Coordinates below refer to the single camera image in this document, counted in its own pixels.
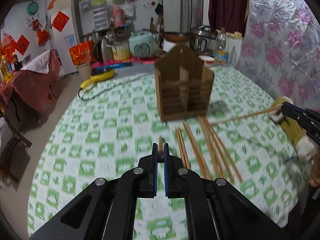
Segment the floor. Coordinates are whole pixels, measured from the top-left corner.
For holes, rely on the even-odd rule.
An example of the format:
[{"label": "floor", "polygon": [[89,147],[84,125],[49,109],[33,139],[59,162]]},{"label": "floor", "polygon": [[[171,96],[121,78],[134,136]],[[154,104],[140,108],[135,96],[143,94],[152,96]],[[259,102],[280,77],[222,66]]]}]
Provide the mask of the floor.
[{"label": "floor", "polygon": [[8,178],[4,187],[0,189],[1,209],[7,220],[22,240],[28,240],[27,232],[27,208],[29,191],[36,166],[41,153],[58,121],[68,108],[73,98],[77,95],[82,82],[78,73],[66,76],[61,80],[64,87],[54,111],[50,114],[46,123],[39,126],[33,116],[28,116],[24,123],[27,130],[24,135],[32,142],[31,148],[26,150],[23,146],[17,147],[13,153],[11,172],[19,179],[19,183]]}]

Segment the white bowl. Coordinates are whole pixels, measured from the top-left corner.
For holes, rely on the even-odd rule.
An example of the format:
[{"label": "white bowl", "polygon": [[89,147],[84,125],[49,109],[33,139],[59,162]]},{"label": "white bowl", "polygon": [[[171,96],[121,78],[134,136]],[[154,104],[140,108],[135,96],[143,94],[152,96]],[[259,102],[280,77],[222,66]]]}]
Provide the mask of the white bowl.
[{"label": "white bowl", "polygon": [[205,56],[205,55],[199,55],[198,56],[199,59],[204,61],[204,65],[206,67],[210,67],[214,64],[214,58],[213,57],[209,57],[209,56]]}]

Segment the metal screw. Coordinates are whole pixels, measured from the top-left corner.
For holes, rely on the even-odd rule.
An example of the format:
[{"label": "metal screw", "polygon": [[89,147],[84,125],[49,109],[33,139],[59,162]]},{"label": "metal screw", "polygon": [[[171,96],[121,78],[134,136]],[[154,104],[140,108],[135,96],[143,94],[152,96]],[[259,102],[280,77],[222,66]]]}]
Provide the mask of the metal screw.
[{"label": "metal screw", "polygon": [[180,168],[178,169],[178,173],[181,175],[186,175],[188,173],[188,170],[186,168]]},{"label": "metal screw", "polygon": [[143,168],[135,168],[134,170],[133,170],[133,173],[134,174],[141,174],[141,173],[143,173]]},{"label": "metal screw", "polygon": [[222,178],[219,178],[217,179],[216,183],[219,185],[219,186],[224,186],[227,184],[227,181],[225,179],[222,179]]},{"label": "metal screw", "polygon": [[103,179],[103,178],[98,178],[98,179],[96,179],[95,184],[96,184],[97,186],[102,186],[103,184],[105,184],[105,182],[106,182],[105,179]]}]

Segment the stuffed animal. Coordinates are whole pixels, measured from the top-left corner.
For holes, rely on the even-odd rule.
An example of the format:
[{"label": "stuffed animal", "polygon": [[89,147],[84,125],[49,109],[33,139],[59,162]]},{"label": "stuffed animal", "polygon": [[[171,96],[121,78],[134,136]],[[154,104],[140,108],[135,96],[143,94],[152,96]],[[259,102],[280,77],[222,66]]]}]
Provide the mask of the stuffed animal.
[{"label": "stuffed animal", "polygon": [[[281,97],[275,100],[271,107],[281,105],[283,102],[293,104],[293,101],[290,98]],[[315,155],[315,146],[308,139],[306,131],[303,130],[295,120],[284,116],[280,110],[270,112],[269,116],[273,122],[280,124],[281,128],[292,142],[297,151],[298,160],[302,163],[308,162]]]}]

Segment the electric kettle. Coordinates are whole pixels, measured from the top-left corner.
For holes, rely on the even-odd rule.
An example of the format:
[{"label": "electric kettle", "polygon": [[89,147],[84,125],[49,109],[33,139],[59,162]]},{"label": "electric kettle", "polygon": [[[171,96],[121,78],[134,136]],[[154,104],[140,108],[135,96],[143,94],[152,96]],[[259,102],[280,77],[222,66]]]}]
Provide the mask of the electric kettle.
[{"label": "electric kettle", "polygon": [[106,36],[100,37],[94,45],[93,56],[100,63],[113,60],[112,47]]}]

